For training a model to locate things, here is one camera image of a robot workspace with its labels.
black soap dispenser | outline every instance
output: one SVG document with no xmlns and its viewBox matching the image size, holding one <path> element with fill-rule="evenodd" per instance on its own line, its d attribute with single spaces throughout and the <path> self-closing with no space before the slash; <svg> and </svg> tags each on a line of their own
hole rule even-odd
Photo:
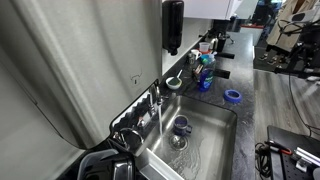
<svg viewBox="0 0 320 180">
<path fill-rule="evenodd" d="M 167 0 L 162 3 L 162 44 L 172 56 L 181 45 L 184 2 Z"/>
</svg>

sink drain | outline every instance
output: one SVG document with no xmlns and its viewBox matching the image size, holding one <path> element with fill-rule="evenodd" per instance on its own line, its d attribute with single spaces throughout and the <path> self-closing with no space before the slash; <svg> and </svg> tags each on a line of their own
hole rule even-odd
<svg viewBox="0 0 320 180">
<path fill-rule="evenodd" d="M 178 151 L 185 150 L 188 146 L 188 139 L 177 135 L 172 135 L 169 139 L 170 146 Z"/>
</svg>

blue mug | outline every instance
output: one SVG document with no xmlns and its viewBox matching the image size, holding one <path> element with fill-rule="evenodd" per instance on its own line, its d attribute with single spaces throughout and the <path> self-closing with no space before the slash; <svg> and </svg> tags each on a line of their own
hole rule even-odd
<svg viewBox="0 0 320 180">
<path fill-rule="evenodd" d="M 173 133 L 177 136 L 186 136 L 191 134 L 192 126 L 188 124 L 188 118 L 178 115 L 174 119 Z"/>
</svg>

backsplash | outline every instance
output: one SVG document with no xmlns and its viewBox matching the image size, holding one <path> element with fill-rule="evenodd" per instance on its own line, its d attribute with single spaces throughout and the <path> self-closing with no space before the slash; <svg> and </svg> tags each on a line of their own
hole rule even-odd
<svg viewBox="0 0 320 180">
<path fill-rule="evenodd" d="M 162 75 L 165 74 L 191 47 L 204 35 L 211 26 L 209 19 L 184 18 L 182 42 L 176 56 L 171 56 L 167 50 L 162 49 Z"/>
</svg>

running water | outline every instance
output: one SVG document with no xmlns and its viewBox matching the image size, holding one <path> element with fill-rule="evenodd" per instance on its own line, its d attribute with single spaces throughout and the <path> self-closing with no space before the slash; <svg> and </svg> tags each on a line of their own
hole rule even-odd
<svg viewBox="0 0 320 180">
<path fill-rule="evenodd" d="M 158 106 L 158 114 L 159 114 L 159 130 L 160 130 L 160 140 L 162 141 L 162 121 L 161 121 L 161 105 Z"/>
</svg>

